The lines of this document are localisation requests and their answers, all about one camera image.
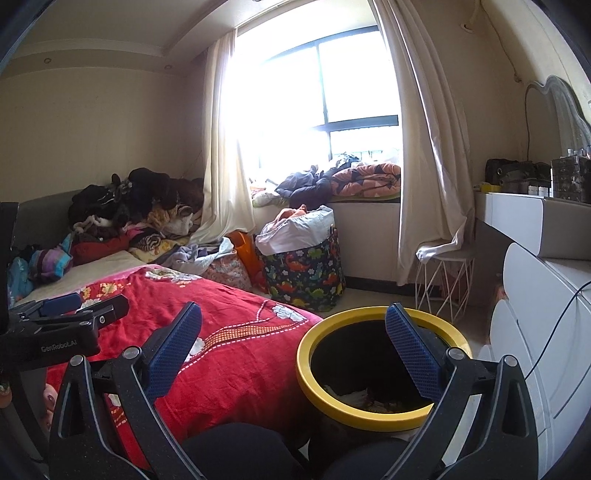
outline window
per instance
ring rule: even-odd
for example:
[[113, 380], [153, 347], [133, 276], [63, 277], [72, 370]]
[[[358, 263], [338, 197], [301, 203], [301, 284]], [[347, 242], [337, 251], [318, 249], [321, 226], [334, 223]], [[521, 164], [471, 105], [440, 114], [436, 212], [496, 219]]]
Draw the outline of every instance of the window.
[[292, 48], [241, 80], [240, 144], [251, 178], [281, 182], [334, 156], [397, 157], [398, 89], [377, 27]]

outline window frame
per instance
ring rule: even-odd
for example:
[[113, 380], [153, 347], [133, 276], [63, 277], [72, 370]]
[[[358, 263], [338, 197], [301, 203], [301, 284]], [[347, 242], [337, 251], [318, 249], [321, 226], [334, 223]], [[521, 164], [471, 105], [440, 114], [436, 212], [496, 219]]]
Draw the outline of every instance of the window frame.
[[328, 140], [329, 145], [329, 160], [333, 158], [333, 151], [332, 151], [332, 139], [330, 134], [332, 132], [340, 132], [344, 130], [355, 130], [359, 128], [372, 128], [372, 127], [398, 127], [400, 125], [398, 121], [398, 115], [381, 115], [381, 116], [370, 116], [364, 118], [353, 118], [350, 120], [339, 120], [336, 122], [329, 122], [329, 114], [328, 109], [326, 107], [326, 92], [324, 91], [324, 77], [322, 73], [322, 62], [320, 61], [320, 45], [331, 41], [336, 40], [337, 38], [343, 37], [351, 37], [353, 35], [359, 35], [363, 33], [370, 33], [379, 31], [377, 25], [373, 25], [371, 27], [362, 27], [362, 28], [355, 28], [354, 30], [347, 30], [345, 32], [337, 33], [334, 35], [328, 35], [327, 37], [322, 37], [317, 40], [313, 40], [308, 43], [304, 43], [302, 45], [298, 45], [297, 47], [290, 48], [289, 50], [283, 51], [274, 55], [270, 59], [266, 60], [273, 61], [281, 57], [285, 57], [291, 53], [295, 53], [300, 50], [305, 50], [307, 48], [314, 48], [316, 50], [316, 59], [318, 61], [318, 69], [319, 69], [319, 76], [320, 76], [320, 88], [322, 90], [322, 110], [324, 113], [324, 123], [312, 127], [311, 130], [325, 132]]

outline blue gripper pad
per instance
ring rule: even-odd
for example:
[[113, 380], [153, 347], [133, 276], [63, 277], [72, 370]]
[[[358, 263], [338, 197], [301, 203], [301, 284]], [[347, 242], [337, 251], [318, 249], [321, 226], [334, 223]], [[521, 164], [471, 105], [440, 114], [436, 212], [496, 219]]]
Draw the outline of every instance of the blue gripper pad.
[[201, 321], [201, 308], [190, 301], [170, 325], [155, 330], [142, 347], [142, 383], [150, 403], [170, 390], [201, 331]]
[[39, 314], [44, 317], [53, 317], [73, 312], [82, 307], [82, 298], [77, 293], [62, 295], [55, 299], [45, 300], [39, 309]]
[[421, 396], [435, 403], [441, 400], [443, 365], [399, 303], [390, 305], [386, 311], [386, 332]]

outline yellow trash can rim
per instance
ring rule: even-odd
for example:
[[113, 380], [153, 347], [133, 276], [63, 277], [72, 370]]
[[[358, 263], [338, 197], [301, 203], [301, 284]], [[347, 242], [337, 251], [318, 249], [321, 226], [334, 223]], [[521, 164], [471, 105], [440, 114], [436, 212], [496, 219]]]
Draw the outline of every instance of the yellow trash can rim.
[[[427, 418], [433, 404], [403, 413], [373, 413], [350, 407], [327, 393], [316, 381], [310, 368], [314, 350], [327, 335], [339, 328], [358, 322], [383, 319], [387, 307], [364, 307], [336, 313], [314, 325], [302, 338], [297, 349], [296, 369], [300, 387], [306, 397], [322, 413], [331, 419], [360, 430], [372, 432], [402, 432], [419, 428]], [[472, 351], [466, 338], [450, 323], [420, 310], [405, 309], [417, 325], [436, 333], [449, 346], [464, 350], [469, 357]]]

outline bed sheet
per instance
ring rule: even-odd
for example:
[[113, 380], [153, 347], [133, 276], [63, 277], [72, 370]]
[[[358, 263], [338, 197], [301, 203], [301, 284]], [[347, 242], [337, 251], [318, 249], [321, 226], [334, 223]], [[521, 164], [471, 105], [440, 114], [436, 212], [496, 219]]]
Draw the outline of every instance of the bed sheet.
[[52, 299], [73, 291], [80, 291], [105, 277], [128, 272], [130, 269], [145, 267], [145, 262], [138, 260], [128, 252], [117, 252], [85, 265], [73, 267], [63, 278], [54, 283], [36, 288], [30, 295], [17, 302], [17, 305], [31, 300]]
[[[141, 346], [156, 328], [168, 325], [187, 301], [202, 310], [199, 337], [173, 386], [155, 402], [179, 442], [212, 426], [240, 421], [289, 434], [298, 429], [310, 404], [296, 378], [296, 351], [321, 318], [225, 285], [152, 265], [126, 278], [102, 280], [81, 292], [85, 305], [123, 294], [129, 313], [100, 331], [101, 353], [118, 356]], [[65, 365], [48, 370], [59, 389]], [[130, 459], [146, 467], [118, 397], [111, 414]]]

